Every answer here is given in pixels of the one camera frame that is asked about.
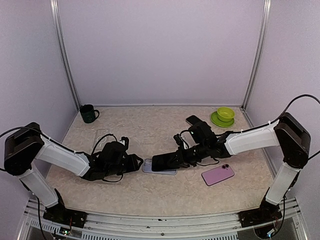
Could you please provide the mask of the lavender phone case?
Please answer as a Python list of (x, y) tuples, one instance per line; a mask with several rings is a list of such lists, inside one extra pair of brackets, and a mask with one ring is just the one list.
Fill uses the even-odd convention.
[(152, 159), (146, 158), (144, 160), (142, 171), (147, 174), (158, 174), (158, 175), (168, 175), (168, 176), (174, 176), (177, 174), (177, 170), (163, 170), (163, 171), (153, 171), (152, 170)]

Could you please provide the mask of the clear case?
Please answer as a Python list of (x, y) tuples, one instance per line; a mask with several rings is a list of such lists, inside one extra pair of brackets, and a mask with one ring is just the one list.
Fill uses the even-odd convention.
[[(96, 143), (106, 134), (110, 134), (110, 130), (108, 128), (102, 128), (98, 129), (95, 132), (95, 138), (93, 142), (93, 147), (96, 145)], [(108, 143), (110, 140), (113, 140), (114, 138), (112, 136), (105, 136), (96, 146), (95, 152), (101, 151), (104, 148), (104, 145)]]

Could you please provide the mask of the purple-edged black-screen phone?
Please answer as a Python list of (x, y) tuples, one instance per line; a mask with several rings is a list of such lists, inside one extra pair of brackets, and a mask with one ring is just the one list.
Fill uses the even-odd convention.
[(185, 121), (191, 126), (195, 125), (195, 124), (197, 124), (199, 122), (202, 122), (202, 120), (200, 118), (198, 118), (197, 116), (195, 116), (195, 115), (191, 115), (191, 116), (187, 117), (185, 119)]

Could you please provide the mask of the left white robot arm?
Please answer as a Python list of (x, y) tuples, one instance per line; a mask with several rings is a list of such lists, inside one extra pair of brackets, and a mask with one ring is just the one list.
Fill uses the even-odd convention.
[(136, 154), (127, 153), (129, 139), (124, 136), (121, 140), (106, 143), (101, 151), (90, 154), (58, 143), (44, 134), (36, 122), (9, 129), (1, 136), (7, 137), (4, 143), (4, 171), (16, 176), (61, 223), (70, 218), (70, 211), (64, 207), (59, 192), (46, 182), (34, 160), (55, 165), (90, 182), (104, 182), (109, 176), (123, 177), (138, 171), (144, 162)]

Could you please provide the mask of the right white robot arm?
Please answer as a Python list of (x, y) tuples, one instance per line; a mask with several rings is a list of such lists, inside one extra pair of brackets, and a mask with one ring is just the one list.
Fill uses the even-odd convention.
[(192, 125), (188, 131), (196, 145), (188, 149), (179, 147), (167, 160), (167, 166), (189, 167), (207, 157), (225, 159), (256, 149), (281, 148), (283, 163), (265, 194), (266, 203), (255, 212), (260, 222), (268, 221), (275, 214), (275, 206), (309, 161), (311, 136), (288, 112), (262, 126), (239, 132), (226, 131), (220, 136), (204, 121)]

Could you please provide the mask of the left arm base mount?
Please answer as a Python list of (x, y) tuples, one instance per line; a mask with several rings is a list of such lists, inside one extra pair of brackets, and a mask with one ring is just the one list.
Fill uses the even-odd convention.
[(83, 229), (87, 219), (87, 213), (84, 211), (66, 208), (58, 190), (56, 188), (54, 190), (57, 194), (58, 202), (52, 207), (45, 208), (43, 218), (54, 223)]

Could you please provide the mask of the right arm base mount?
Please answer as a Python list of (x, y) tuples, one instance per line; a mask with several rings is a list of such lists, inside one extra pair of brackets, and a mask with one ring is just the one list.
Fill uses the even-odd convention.
[(273, 205), (267, 202), (265, 196), (259, 207), (240, 211), (238, 216), (242, 228), (268, 223), (283, 217), (279, 204)]

